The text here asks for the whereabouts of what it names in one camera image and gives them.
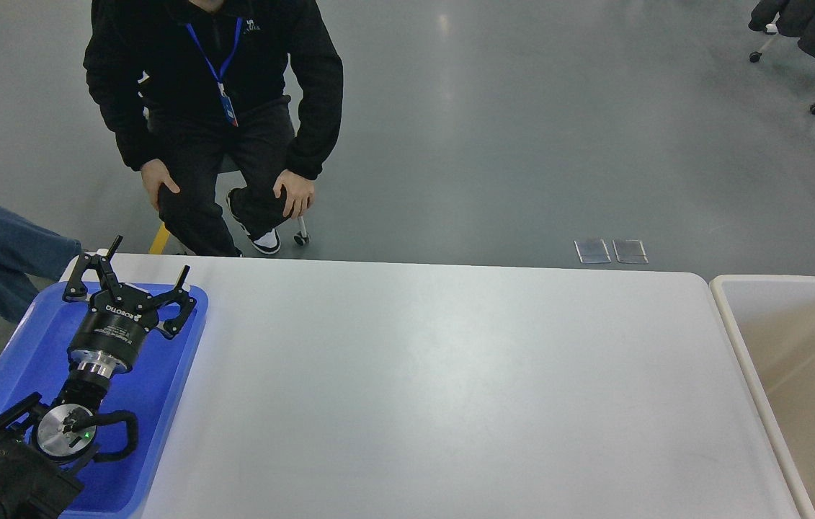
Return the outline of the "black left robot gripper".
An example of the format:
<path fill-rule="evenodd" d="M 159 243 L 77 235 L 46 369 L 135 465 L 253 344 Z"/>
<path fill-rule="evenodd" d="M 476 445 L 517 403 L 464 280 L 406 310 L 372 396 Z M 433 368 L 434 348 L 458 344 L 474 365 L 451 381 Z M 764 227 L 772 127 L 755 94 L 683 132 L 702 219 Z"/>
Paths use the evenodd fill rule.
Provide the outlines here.
<path fill-rule="evenodd" d="M 99 283 L 99 291 L 89 299 L 88 311 L 68 346 L 68 361 L 73 369 L 95 364 L 103 367 L 105 375 L 133 371 L 151 328 L 172 340 L 197 305 L 184 286 L 189 265 L 183 267 L 173 288 L 166 292 L 149 293 L 136 285 L 121 285 L 111 262 L 122 239 L 118 234 L 104 254 L 82 252 L 68 277 L 64 301 L 88 298 L 90 293 L 82 280 L 88 270 L 93 270 Z M 176 316 L 162 319 L 159 312 L 167 306 L 179 310 Z"/>

